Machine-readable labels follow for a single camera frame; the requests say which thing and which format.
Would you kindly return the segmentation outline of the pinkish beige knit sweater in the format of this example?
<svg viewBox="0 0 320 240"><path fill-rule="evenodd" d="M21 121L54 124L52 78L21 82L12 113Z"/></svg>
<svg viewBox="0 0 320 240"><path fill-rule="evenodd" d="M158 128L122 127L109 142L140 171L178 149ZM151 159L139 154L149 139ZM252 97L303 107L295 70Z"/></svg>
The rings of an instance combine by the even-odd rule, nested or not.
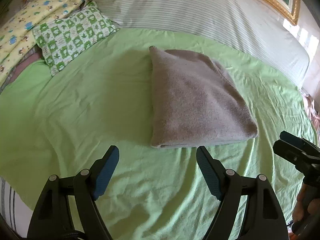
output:
<svg viewBox="0 0 320 240"><path fill-rule="evenodd" d="M207 55L150 46L151 146L215 146L258 136L257 124L227 70Z"/></svg>

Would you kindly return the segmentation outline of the white striped mattress edge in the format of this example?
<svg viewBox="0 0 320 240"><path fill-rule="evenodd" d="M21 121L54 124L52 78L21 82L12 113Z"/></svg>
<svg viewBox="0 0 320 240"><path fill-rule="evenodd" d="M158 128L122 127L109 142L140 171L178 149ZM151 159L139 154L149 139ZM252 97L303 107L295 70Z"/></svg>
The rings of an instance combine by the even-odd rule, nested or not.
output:
<svg viewBox="0 0 320 240"><path fill-rule="evenodd" d="M27 237L33 212L4 178L0 180L1 215L12 230Z"/></svg>

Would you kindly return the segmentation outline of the pink cloth at bedside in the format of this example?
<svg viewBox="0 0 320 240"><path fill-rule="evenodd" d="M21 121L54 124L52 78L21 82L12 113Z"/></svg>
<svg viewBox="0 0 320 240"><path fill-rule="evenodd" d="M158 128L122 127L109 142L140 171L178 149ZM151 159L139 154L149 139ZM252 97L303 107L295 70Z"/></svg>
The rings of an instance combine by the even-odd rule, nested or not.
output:
<svg viewBox="0 0 320 240"><path fill-rule="evenodd" d="M312 122L316 130L317 137L319 138L319 112L316 111L315 101L309 94L302 93L302 97L306 114Z"/></svg>

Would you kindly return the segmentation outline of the light green bed sheet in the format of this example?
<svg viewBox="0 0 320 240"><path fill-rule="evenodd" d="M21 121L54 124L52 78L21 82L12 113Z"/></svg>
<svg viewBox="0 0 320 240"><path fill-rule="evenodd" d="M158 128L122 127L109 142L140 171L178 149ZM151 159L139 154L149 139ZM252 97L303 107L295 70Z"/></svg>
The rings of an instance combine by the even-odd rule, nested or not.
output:
<svg viewBox="0 0 320 240"><path fill-rule="evenodd" d="M195 149L155 149L149 47L192 50L230 73L258 123L256 139L209 149L227 168L271 182L290 220L302 174L276 156L281 131L317 142L298 88L280 71L209 38L121 29L51 76L29 65L1 94L1 177L33 210L52 174L90 167L109 146L120 160L98 209L114 239L201 239L218 201L196 163Z"/></svg>

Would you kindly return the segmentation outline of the white striped quilt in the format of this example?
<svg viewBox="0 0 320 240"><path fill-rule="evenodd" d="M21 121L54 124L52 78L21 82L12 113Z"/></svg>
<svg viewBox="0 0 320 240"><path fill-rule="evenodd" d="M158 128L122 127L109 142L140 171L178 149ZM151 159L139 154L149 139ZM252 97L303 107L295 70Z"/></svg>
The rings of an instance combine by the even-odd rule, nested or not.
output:
<svg viewBox="0 0 320 240"><path fill-rule="evenodd" d="M255 0L93 0L122 28L179 31L214 39L280 70L302 87L306 50Z"/></svg>

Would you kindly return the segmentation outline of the green white patterned pillow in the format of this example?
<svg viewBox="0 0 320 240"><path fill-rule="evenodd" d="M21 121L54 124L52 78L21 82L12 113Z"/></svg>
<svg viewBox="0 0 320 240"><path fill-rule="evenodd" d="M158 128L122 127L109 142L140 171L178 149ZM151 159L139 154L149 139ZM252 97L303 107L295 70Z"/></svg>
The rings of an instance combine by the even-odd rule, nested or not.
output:
<svg viewBox="0 0 320 240"><path fill-rule="evenodd" d="M54 76L82 52L117 31L92 1L67 18L41 23L33 29L33 36Z"/></svg>

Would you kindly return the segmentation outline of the yellow cartoon print blanket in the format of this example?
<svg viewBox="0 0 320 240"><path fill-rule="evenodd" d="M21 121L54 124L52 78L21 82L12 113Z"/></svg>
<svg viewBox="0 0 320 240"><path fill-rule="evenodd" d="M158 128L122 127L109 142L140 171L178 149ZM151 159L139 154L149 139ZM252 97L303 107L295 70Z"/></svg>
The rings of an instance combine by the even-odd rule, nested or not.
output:
<svg viewBox="0 0 320 240"><path fill-rule="evenodd" d="M32 29L67 17L84 0L34 0L1 27L1 84L35 46Z"/></svg>

